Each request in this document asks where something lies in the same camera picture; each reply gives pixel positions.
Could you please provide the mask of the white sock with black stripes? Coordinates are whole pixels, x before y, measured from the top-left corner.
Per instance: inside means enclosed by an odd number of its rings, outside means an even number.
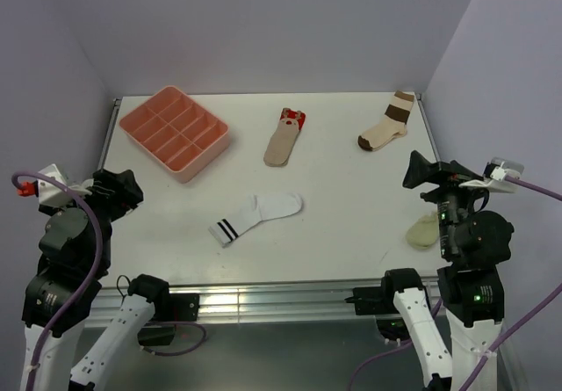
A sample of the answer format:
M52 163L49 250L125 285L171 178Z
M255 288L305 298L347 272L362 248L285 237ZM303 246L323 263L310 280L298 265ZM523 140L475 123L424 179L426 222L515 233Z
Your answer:
M303 206L295 192L252 194L237 212L214 222L208 231L225 248L257 225L297 214Z

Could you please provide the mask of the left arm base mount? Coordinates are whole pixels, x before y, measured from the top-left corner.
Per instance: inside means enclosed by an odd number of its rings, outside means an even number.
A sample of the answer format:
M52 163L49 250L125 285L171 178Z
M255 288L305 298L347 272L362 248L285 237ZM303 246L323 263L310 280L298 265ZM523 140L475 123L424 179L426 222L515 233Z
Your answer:
M187 321L198 319L198 293L172 293L165 309L157 310L150 322ZM173 341L178 326L145 326L137 335L140 345L150 348L167 346Z

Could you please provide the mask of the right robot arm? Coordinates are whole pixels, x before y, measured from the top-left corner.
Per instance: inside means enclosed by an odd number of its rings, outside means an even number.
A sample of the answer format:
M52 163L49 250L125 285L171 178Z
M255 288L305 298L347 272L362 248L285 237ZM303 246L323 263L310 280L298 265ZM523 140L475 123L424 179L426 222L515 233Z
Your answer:
M493 192L513 192L495 179L503 168L489 163L480 176L456 161L430 162L418 151L409 157L403 186L414 189L432 184L422 200L437 209L439 248L447 265L438 269L437 283L450 325L451 345L445 345L429 309L429 297L413 268L390 270L382 279L380 301L398 312L419 359L427 390L494 390L496 368L483 379L471 372L489 357L489 346L499 337L504 319L504 288L498 264L510 259L509 243L515 229L501 215L476 209Z

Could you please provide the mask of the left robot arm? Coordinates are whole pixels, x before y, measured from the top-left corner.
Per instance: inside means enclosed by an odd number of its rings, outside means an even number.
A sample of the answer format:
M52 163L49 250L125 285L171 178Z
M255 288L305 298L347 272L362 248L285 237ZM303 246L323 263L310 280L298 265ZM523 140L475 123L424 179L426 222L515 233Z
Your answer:
M34 196L48 215L36 275L25 290L23 390L100 390L114 360L150 321L171 315L169 283L147 274L133 279L116 315L90 352L74 364L77 342L111 266L112 224L138 207L144 194L131 170L100 169L69 185L56 165L19 171L11 182Z

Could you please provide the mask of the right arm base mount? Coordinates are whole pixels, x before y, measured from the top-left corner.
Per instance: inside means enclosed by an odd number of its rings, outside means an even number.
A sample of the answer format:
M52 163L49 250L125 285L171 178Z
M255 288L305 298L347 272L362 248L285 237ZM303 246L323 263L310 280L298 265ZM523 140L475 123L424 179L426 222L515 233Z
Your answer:
M345 299L354 306L357 316L373 316L378 333L386 344L401 345L410 339L407 326L399 311L385 297L381 286L356 287Z

